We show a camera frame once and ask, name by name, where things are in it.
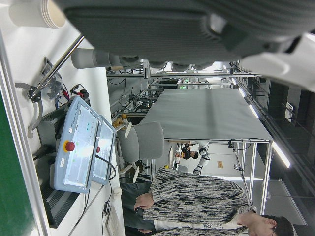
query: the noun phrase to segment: ear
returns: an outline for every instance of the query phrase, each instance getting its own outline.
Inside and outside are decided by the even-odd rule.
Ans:
[[[269,218],[266,218],[265,223],[267,223],[267,224],[271,225],[271,227],[272,227],[272,228],[273,228],[273,227],[275,227],[275,226],[277,225],[277,222],[276,222],[275,220],[273,220],[273,219],[269,219]]]

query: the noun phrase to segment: ceiling light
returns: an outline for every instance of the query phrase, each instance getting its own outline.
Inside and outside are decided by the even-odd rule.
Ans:
[[[254,107],[252,107],[252,105],[250,104],[250,109],[253,112],[253,114],[256,116],[256,118],[259,118],[258,114],[256,113]]]
[[[244,93],[244,91],[241,88],[238,88],[238,91],[240,92],[242,97],[245,97],[245,93]]]
[[[275,141],[272,142],[272,146],[275,149],[275,151],[277,152],[277,154],[279,155],[279,157],[281,158],[281,160],[283,161],[283,163],[286,165],[286,167],[290,167],[290,162],[288,160],[288,158],[285,156],[284,152],[281,151],[280,147],[276,144]]]
[[[236,79],[232,78],[232,82],[234,85],[236,85]]]

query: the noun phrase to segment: label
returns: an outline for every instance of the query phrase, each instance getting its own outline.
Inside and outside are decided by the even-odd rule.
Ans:
[[[218,161],[218,168],[223,168],[223,162]]]
[[[60,167],[63,167],[64,165],[64,158],[61,159]]]

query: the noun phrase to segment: green wall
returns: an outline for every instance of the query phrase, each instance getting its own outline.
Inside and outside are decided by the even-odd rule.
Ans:
[[[28,236],[36,225],[1,94],[0,122],[0,236]]]

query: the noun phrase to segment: hand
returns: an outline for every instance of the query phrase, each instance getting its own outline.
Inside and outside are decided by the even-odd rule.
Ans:
[[[144,234],[147,234],[147,233],[151,233],[152,230],[143,230],[143,229],[138,229],[138,231],[144,233]]]
[[[152,193],[142,194],[136,198],[136,204],[134,205],[133,210],[136,210],[138,207],[142,209],[150,209],[153,203]]]

